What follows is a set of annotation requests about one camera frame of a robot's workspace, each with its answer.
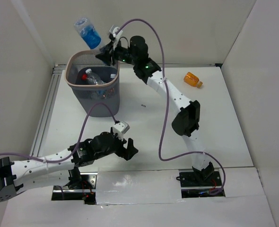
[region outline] wall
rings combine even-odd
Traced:
[[[0,152],[28,154],[51,68],[9,0],[0,0]],[[0,222],[6,203],[0,203]]]
[[[279,227],[279,0],[257,0],[222,67]]]
[[[143,18],[158,31],[167,63],[223,63],[255,0],[23,0],[23,3],[57,63],[88,49],[73,24],[88,16],[105,43],[112,24]],[[134,22],[124,35],[143,36],[151,57],[161,62],[157,39],[144,24]]]

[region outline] bottle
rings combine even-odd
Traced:
[[[183,80],[192,87],[200,88],[202,86],[202,82],[200,81],[200,79],[190,72],[186,74]]]
[[[86,74],[82,76],[82,80],[86,80],[89,85],[105,84],[105,82],[103,82],[101,78],[91,69],[86,70]]]
[[[98,32],[95,30],[93,24],[87,17],[82,17],[78,19],[74,24],[75,30],[78,34],[83,38],[83,40],[87,43],[91,50],[100,49],[104,46],[102,39]]]

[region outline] basket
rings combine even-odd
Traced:
[[[120,107],[119,63],[108,66],[96,58],[98,51],[81,51],[73,55],[66,67],[65,80],[74,95],[88,112],[97,103],[106,104],[113,114],[117,114]],[[81,79],[87,69],[99,75],[106,84],[88,85]],[[91,112],[92,117],[110,117],[109,111],[103,105],[97,105]]]

